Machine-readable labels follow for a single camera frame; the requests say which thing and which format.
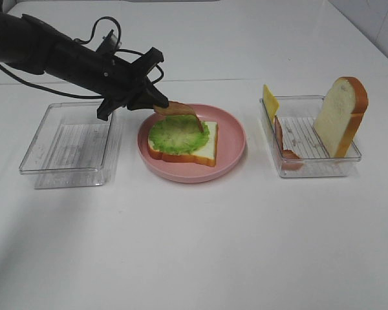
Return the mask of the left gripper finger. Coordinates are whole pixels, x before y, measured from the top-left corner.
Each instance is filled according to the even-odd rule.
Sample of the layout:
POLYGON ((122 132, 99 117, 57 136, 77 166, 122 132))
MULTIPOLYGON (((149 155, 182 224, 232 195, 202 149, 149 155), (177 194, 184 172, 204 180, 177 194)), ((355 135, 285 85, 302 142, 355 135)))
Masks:
POLYGON ((146 83, 128 92, 125 106, 128 110, 168 108, 169 100, 152 83, 146 83))

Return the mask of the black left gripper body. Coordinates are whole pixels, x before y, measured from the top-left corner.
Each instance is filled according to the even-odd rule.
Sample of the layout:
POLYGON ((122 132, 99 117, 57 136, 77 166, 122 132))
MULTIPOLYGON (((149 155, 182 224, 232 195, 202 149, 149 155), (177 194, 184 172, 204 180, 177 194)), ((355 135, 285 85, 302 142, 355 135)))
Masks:
POLYGON ((95 68, 85 65, 86 73, 80 78, 80 86, 103 97, 97 118, 108 120, 112 112, 125 107, 128 92, 146 83, 154 85, 147 75, 163 60, 161 51, 151 48, 132 63, 113 56, 95 61, 95 68))

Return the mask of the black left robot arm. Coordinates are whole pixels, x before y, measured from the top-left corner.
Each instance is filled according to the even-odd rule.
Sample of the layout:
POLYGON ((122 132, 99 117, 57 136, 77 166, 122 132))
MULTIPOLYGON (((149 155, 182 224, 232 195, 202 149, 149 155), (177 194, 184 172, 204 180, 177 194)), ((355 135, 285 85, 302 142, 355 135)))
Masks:
POLYGON ((104 121, 119 107, 168 107, 168 98, 147 76, 163 62, 163 54, 151 48, 130 63, 116 56, 121 51, 121 36, 120 28, 111 30, 100 46, 91 50, 86 46, 89 40, 72 39, 31 15, 15 17, 0 12, 0 70, 46 92, 51 89, 25 81, 3 65, 35 75, 47 73, 93 91, 95 98, 102 100, 96 115, 104 121))

